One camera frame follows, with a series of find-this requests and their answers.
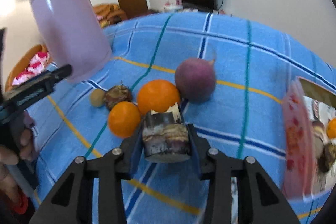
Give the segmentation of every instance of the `human hand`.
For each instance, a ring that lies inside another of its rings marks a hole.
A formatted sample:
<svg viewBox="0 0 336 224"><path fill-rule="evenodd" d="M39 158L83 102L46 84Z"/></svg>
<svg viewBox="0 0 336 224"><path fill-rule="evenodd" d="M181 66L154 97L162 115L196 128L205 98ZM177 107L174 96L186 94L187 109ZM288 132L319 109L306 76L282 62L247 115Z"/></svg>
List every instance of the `human hand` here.
<svg viewBox="0 0 336 224"><path fill-rule="evenodd" d="M20 158L32 161L34 159L35 150L33 134L30 129L25 129L22 132L20 143L23 146L20 151ZM17 155L12 150L0 145L0 191L6 194L14 204L20 202L18 186L5 165L15 165L18 163L18 160Z"/></svg>

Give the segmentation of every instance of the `orange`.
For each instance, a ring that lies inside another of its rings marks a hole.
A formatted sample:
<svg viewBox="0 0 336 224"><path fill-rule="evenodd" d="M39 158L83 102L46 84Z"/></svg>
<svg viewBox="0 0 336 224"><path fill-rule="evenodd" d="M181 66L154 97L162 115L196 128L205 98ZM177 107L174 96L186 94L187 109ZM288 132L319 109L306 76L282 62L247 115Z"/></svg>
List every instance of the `orange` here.
<svg viewBox="0 0 336 224"><path fill-rule="evenodd" d="M327 135L330 139L336 138L336 118L329 122L327 127Z"/></svg>
<svg viewBox="0 0 336 224"><path fill-rule="evenodd" d="M150 110L165 112L175 103L180 103L178 89L167 80L153 80L143 85L139 90L137 103L142 115Z"/></svg>
<svg viewBox="0 0 336 224"><path fill-rule="evenodd" d="M136 105L131 102L120 102L112 108L107 124L112 133L120 138L130 137L141 121Z"/></svg>

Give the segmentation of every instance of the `finger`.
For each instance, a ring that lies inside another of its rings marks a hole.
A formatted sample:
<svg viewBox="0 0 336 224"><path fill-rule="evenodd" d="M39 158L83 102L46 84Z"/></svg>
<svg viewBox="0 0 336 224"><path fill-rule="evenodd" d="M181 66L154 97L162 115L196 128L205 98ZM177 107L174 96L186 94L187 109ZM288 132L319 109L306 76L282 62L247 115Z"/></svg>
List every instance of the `finger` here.
<svg viewBox="0 0 336 224"><path fill-rule="evenodd" d="M21 138L20 138L20 143L23 146L26 146L29 144L30 140L32 138L32 132L29 129L25 129L22 134L21 134Z"/></svg>
<svg viewBox="0 0 336 224"><path fill-rule="evenodd" d="M0 181L0 190L4 192L15 204L19 203L20 195L18 187L11 174L8 174Z"/></svg>
<svg viewBox="0 0 336 224"><path fill-rule="evenodd" d="M21 149L20 158L23 160L32 160L33 148L32 142L28 143L28 145Z"/></svg>
<svg viewBox="0 0 336 224"><path fill-rule="evenodd" d="M3 145L0 145L0 162L3 164L17 164L18 163L17 155L12 151L6 148Z"/></svg>

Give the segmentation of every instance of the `purple round fruit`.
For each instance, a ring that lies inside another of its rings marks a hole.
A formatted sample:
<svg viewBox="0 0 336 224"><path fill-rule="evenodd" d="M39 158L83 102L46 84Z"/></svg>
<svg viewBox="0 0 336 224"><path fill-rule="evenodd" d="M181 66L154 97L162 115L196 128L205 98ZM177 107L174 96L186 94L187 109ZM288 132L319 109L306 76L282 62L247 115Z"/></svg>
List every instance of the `purple round fruit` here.
<svg viewBox="0 0 336 224"><path fill-rule="evenodd" d="M213 63L199 58L183 61L176 69L175 84L181 96L191 102L209 100L216 87Z"/></svg>

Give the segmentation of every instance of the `brown leather couch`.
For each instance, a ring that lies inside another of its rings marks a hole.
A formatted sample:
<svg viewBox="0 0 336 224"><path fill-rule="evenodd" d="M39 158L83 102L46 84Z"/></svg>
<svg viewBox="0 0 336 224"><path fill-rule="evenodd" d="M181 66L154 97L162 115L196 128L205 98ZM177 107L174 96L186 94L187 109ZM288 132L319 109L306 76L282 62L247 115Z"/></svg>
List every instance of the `brown leather couch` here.
<svg viewBox="0 0 336 224"><path fill-rule="evenodd" d="M96 15L103 18L99 21L102 28L113 25L115 19L119 17L122 21L127 20L127 15L123 10L120 10L118 4L99 4L93 7Z"/></svg>
<svg viewBox="0 0 336 224"><path fill-rule="evenodd" d="M38 52L47 52L48 49L45 45L35 45L32 47L15 65L15 67L11 70L10 74L7 77L5 92L11 90L12 83L15 77L17 77L21 72L23 72L29 66L30 60L34 57Z"/></svg>

